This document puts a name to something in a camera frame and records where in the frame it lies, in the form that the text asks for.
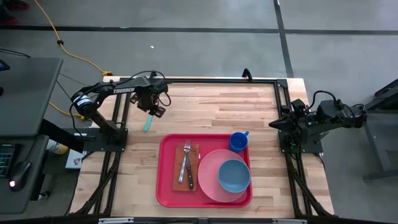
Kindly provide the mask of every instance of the blue bowl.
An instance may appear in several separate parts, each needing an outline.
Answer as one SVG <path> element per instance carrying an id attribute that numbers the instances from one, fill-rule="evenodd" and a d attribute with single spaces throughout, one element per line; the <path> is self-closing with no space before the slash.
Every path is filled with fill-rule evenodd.
<path id="1" fill-rule="evenodd" d="M 250 184 L 250 170 L 239 159 L 228 159 L 218 170 L 218 181 L 225 190 L 240 193 Z"/>

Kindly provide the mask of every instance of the gray floor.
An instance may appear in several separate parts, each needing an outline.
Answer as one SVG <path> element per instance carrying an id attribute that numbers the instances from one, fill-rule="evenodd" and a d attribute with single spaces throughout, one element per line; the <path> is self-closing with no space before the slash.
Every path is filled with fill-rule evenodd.
<path id="1" fill-rule="evenodd" d="M 41 0 L 60 26 L 277 28 L 271 0 Z M 280 0 L 286 29 L 396 30 L 394 0 Z M 19 13 L 23 24 L 47 24 L 32 4 Z M 255 77 L 286 77 L 279 34 L 184 32 L 61 32 L 67 49 L 89 58 L 116 75 L 158 69 L 166 75 L 238 77 L 249 68 Z M 50 31 L 0 30 L 0 48 L 35 57 L 61 57 L 62 72 L 83 83 L 101 80 L 91 65 L 65 55 Z M 294 76 L 304 78 L 308 96 L 332 91 L 346 104 L 368 102 L 372 94 L 397 78 L 398 35 L 287 35 Z M 69 93 L 81 85 L 64 77 Z M 317 101 L 327 99 L 318 95 Z M 68 98 L 56 87 L 52 101 L 63 109 Z M 52 108 L 46 118 L 70 127 L 70 118 Z M 339 129 L 323 140 L 326 175 L 337 215 L 396 223 L 398 179 L 364 183 L 362 176 L 378 171 L 363 129 Z M 51 187 L 71 192 L 57 175 Z M 63 194 L 24 217 L 63 215 L 72 197 Z"/>

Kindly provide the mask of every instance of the red tray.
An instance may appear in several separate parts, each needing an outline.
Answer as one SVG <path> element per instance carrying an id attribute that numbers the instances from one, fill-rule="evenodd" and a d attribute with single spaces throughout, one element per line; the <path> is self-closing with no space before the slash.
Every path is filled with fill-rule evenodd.
<path id="1" fill-rule="evenodd" d="M 157 168 L 156 199 L 169 208 L 241 208 L 252 198 L 251 183 L 245 193 L 229 203 L 216 202 L 205 195 L 198 184 L 196 192 L 173 190 L 175 148 L 186 139 L 191 144 L 199 145 L 200 161 L 211 151 L 228 149 L 230 134 L 169 134 L 160 142 L 159 165 Z M 249 149 L 246 147 L 238 153 L 250 169 Z"/>

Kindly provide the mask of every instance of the butcher block tabletop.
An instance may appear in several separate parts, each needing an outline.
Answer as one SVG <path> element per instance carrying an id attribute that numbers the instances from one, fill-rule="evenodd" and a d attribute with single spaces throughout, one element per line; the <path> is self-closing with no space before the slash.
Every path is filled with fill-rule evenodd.
<path id="1" fill-rule="evenodd" d="M 104 81 L 109 79 L 118 81 L 120 77 L 105 77 Z M 287 81 L 291 100 L 300 98 L 308 104 L 303 79 L 288 78 Z M 285 157 L 280 153 L 277 130 L 268 127 L 278 118 L 273 85 L 173 83 L 169 85 L 169 95 L 172 104 L 166 107 L 162 118 L 152 120 L 147 132 L 143 129 L 148 114 L 135 105 L 130 106 L 126 125 L 129 137 L 119 165 L 113 217 L 294 217 Z M 115 96 L 108 97 L 98 110 L 106 119 L 112 117 L 115 99 Z M 155 196 L 159 144 L 166 135 L 235 131 L 250 132 L 253 197 L 249 205 L 243 208 L 165 208 L 159 204 Z M 83 161 L 70 212 L 81 208 L 98 186 L 103 157 L 103 152 L 94 152 Z M 333 213 L 320 159 L 313 154 L 303 154 L 302 159 L 308 188 L 323 207 Z M 297 193 L 304 211 L 302 191 Z M 107 194 L 108 188 L 105 188 L 101 210 Z"/>

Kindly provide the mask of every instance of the fork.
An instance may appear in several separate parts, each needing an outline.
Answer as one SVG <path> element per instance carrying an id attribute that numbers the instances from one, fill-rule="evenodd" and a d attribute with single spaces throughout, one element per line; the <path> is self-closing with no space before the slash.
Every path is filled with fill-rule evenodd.
<path id="1" fill-rule="evenodd" d="M 182 161 L 182 166 L 181 166 L 181 172 L 180 172 L 180 178 L 178 178 L 178 182 L 182 183 L 182 178 L 184 177 L 184 170 L 185 170 L 185 163 L 187 161 L 187 152 L 185 149 L 190 149 L 191 142 L 189 140 L 185 140 L 185 145 L 184 145 L 184 160 Z"/>

